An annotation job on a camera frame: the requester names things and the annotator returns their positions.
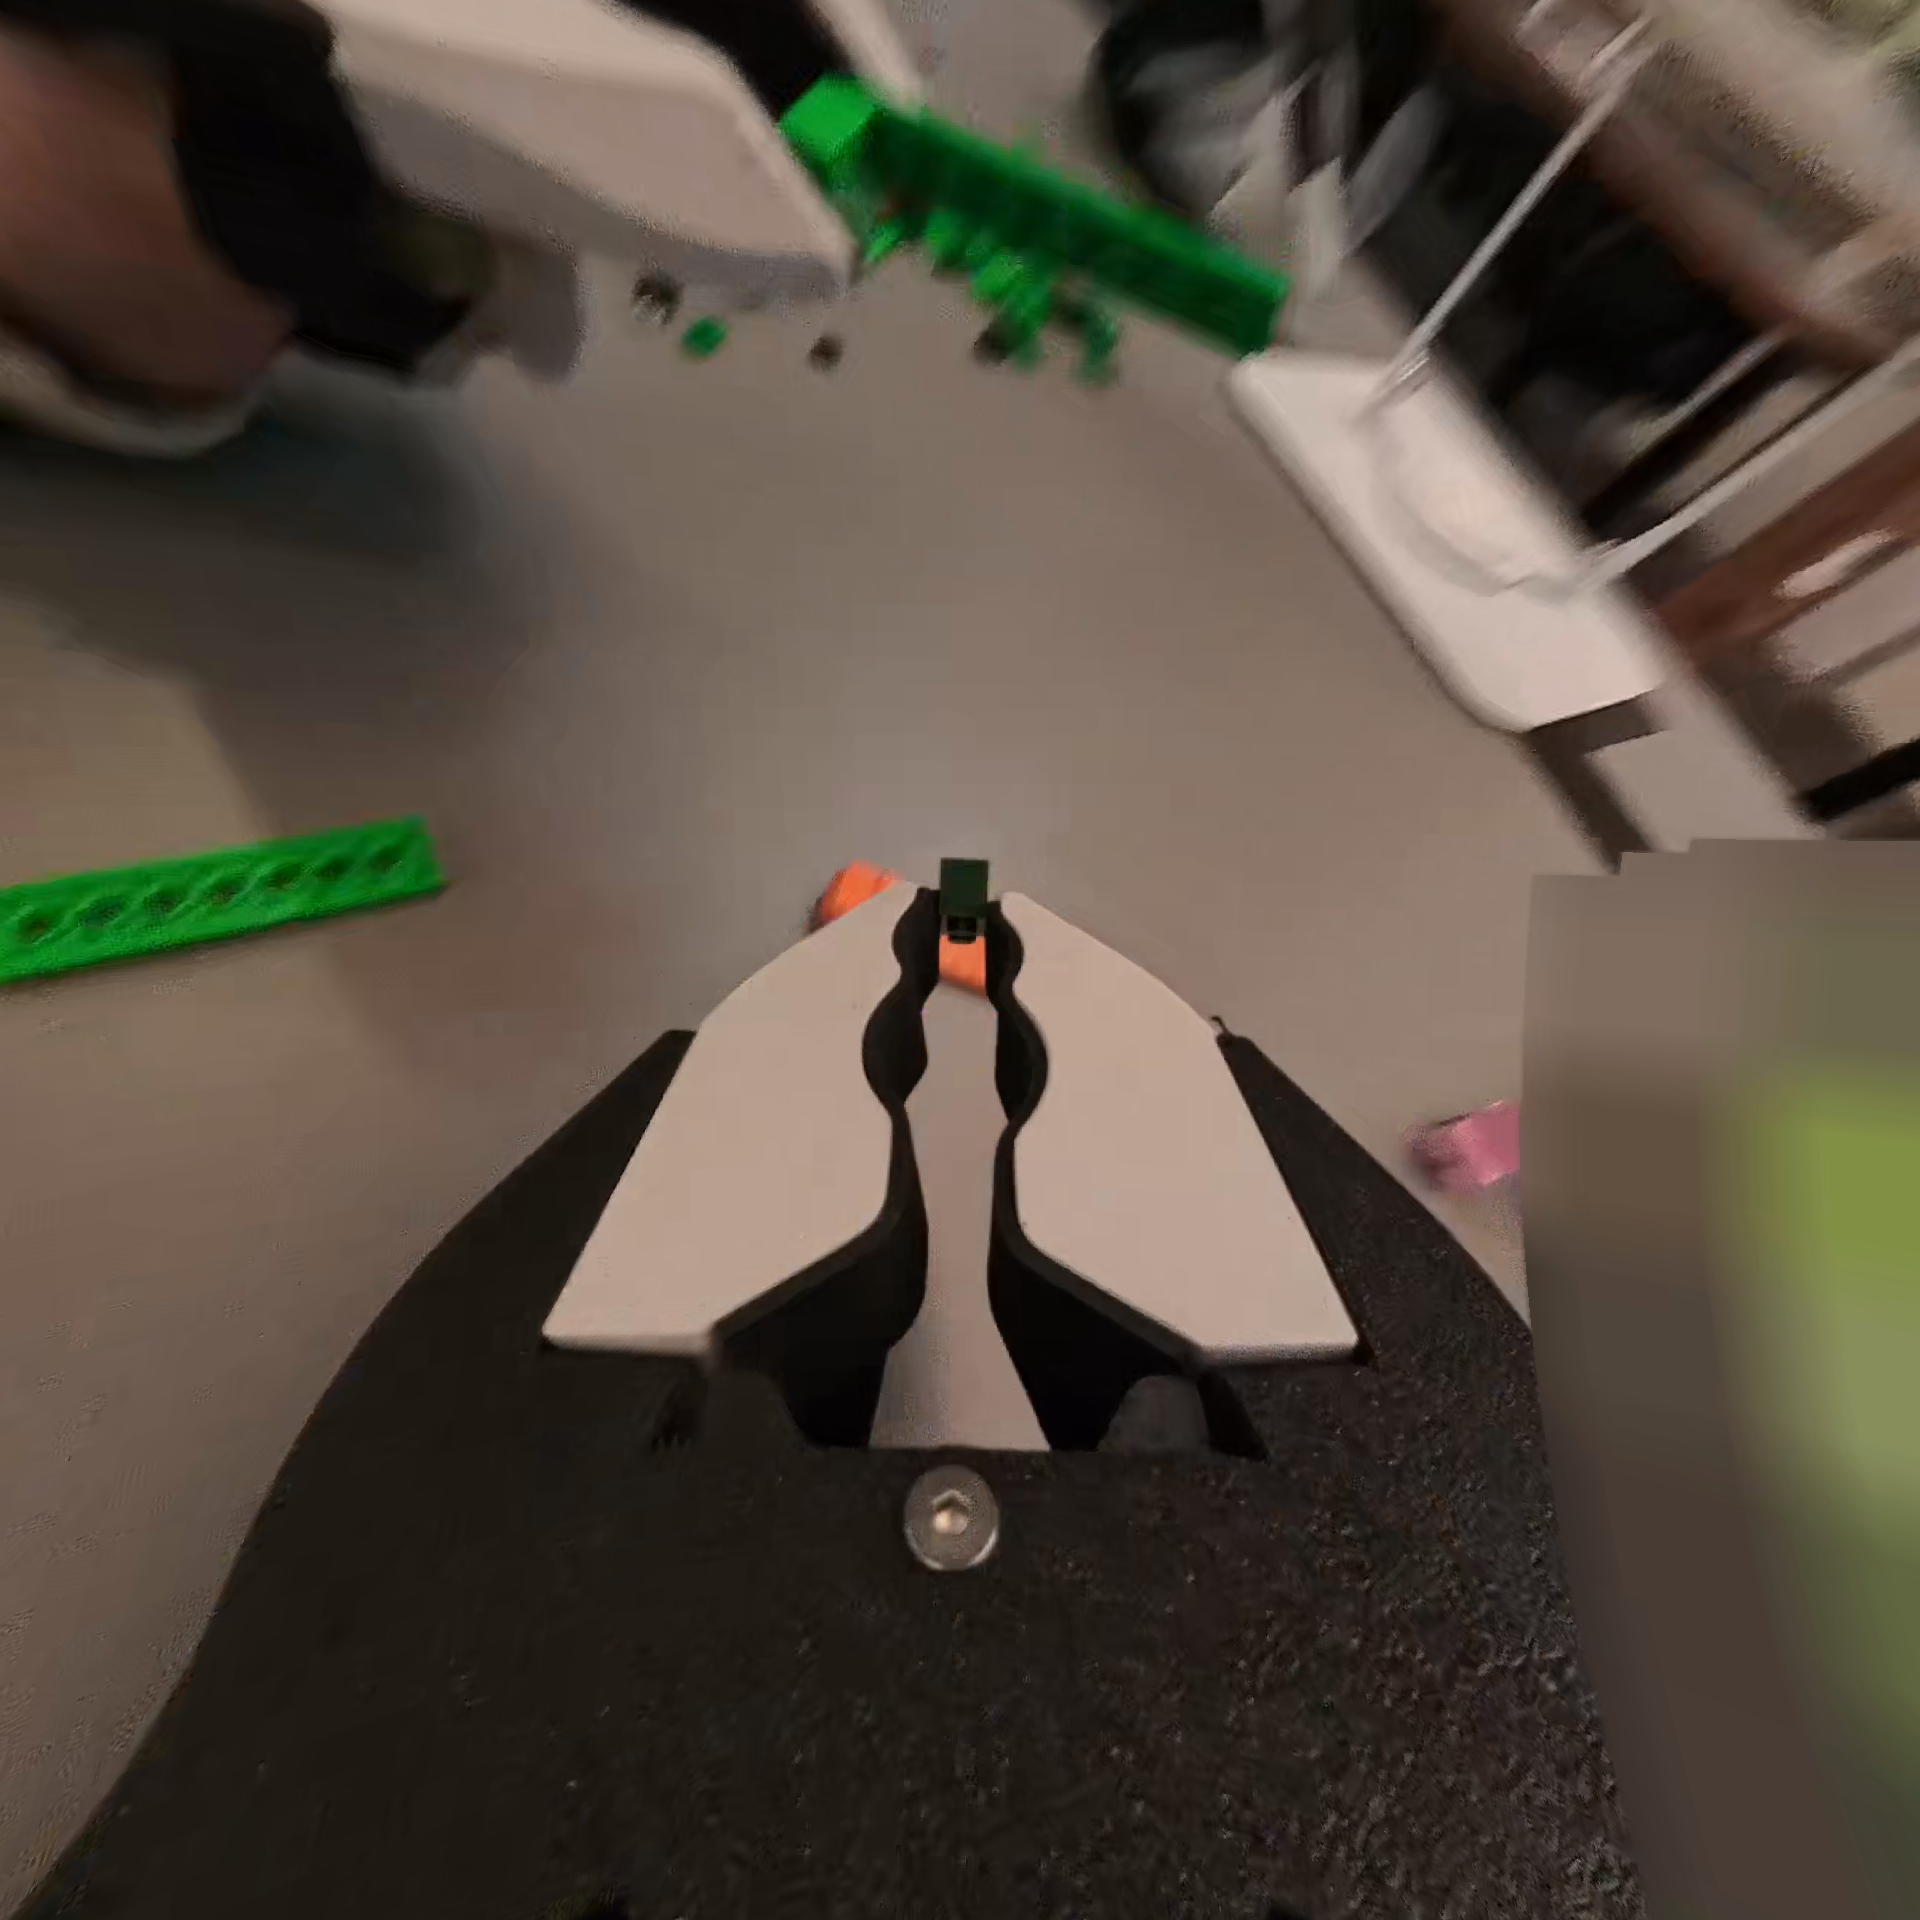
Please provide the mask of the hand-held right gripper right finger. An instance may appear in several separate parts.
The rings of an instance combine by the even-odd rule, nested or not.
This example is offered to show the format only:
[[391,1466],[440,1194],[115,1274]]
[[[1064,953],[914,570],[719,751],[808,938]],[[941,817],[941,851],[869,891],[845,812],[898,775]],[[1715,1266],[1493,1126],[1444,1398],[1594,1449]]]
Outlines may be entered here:
[[1011,1132],[1023,1239],[1201,1366],[1356,1358],[1212,1021],[1039,901],[1010,893],[1001,917],[1011,1008],[1040,1045]]

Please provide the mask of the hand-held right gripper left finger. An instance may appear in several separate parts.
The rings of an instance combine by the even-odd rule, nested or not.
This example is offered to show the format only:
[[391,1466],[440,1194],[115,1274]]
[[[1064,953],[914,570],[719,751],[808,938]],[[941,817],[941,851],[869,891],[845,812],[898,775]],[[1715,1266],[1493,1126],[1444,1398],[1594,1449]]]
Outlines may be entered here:
[[910,1184],[896,1147],[912,1143],[939,983],[941,903],[890,884],[734,988],[692,1033],[544,1341],[713,1358],[881,1229]]

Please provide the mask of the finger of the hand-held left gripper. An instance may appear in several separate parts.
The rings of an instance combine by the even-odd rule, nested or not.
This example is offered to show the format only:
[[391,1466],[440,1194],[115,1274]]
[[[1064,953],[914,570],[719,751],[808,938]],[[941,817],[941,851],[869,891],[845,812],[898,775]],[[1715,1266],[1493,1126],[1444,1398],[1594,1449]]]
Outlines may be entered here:
[[819,23],[865,83],[886,94],[925,93],[919,58],[886,2],[819,2]]
[[424,207],[725,304],[837,300],[853,238],[734,63],[594,2],[331,2],[333,73]]

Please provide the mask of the small bright green lego brick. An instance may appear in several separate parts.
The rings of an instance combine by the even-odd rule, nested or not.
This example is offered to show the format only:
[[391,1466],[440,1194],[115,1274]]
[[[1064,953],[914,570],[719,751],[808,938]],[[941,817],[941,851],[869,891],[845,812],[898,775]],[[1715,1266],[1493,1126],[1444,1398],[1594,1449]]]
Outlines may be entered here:
[[824,73],[782,112],[779,135],[828,191],[844,191],[866,167],[887,108],[886,94],[853,73]]

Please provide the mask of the narrow green lego plate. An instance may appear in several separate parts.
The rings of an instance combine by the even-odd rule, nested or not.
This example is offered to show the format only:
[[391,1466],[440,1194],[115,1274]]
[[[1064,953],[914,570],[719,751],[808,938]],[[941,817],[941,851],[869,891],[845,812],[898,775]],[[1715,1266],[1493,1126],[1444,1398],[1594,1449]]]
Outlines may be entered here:
[[1083,282],[1122,322],[1143,318],[1232,361],[1279,339],[1290,282],[1182,219],[1073,180],[928,112],[886,108],[865,182],[890,204],[949,211]]

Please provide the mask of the wide green lego plate with holes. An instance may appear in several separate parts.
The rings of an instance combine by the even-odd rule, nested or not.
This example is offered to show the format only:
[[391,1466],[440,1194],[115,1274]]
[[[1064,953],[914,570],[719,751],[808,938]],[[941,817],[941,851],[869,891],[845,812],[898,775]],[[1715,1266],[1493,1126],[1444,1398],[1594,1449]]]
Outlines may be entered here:
[[2,888],[2,984],[437,899],[424,819],[387,819]]

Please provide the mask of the pink lego pig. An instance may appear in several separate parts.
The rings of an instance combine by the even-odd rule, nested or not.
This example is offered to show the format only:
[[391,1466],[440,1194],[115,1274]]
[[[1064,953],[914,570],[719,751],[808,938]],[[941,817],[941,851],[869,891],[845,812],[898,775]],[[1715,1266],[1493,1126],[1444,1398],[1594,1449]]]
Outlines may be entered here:
[[1489,1101],[1444,1121],[1429,1121],[1407,1139],[1407,1160],[1443,1194],[1471,1196],[1513,1187],[1522,1167],[1522,1107]]

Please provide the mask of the pile of lego pieces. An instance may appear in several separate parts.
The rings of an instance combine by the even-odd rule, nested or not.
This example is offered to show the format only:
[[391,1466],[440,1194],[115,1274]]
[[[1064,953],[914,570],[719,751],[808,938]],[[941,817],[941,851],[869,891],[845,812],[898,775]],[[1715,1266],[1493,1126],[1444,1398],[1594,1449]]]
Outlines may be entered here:
[[[914,253],[936,278],[964,282],[982,322],[972,360],[985,368],[1036,370],[1054,340],[1073,352],[1073,374],[1109,388],[1120,374],[1120,319],[1083,282],[1011,250],[958,215],[890,204],[859,242],[859,271],[871,275],[898,253]],[[734,322],[719,310],[698,311],[681,282],[642,271],[628,289],[628,318],[675,333],[688,361],[712,361],[730,349]]]

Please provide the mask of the orange brick separator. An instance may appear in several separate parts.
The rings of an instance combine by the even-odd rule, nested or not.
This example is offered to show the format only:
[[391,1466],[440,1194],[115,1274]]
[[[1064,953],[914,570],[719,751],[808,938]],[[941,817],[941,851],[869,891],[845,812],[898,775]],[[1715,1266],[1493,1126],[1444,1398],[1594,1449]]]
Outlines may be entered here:
[[[881,899],[900,881],[900,875],[874,860],[853,860],[837,870],[822,896],[816,896],[816,901],[812,903],[807,933],[822,933],[832,921],[845,920],[850,912],[862,908],[871,899]],[[985,940],[958,942],[949,936],[941,936],[941,981],[949,988],[989,999]]]

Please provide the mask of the black office chair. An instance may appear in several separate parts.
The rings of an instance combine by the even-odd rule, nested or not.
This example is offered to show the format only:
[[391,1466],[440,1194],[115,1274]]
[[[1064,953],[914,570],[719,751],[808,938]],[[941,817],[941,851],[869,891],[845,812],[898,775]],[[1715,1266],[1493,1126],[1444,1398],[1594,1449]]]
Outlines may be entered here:
[[1154,201],[1318,300],[1437,157],[1435,30],[1418,2],[1109,5],[1092,104]]

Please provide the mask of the white rounded mat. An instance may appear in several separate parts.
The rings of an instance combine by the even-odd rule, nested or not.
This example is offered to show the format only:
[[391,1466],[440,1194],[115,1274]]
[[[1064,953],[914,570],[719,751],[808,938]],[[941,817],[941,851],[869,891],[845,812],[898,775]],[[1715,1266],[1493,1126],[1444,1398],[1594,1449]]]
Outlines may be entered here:
[[1649,620],[1451,372],[1279,349],[1229,397],[1471,718],[1537,734],[1658,689]]

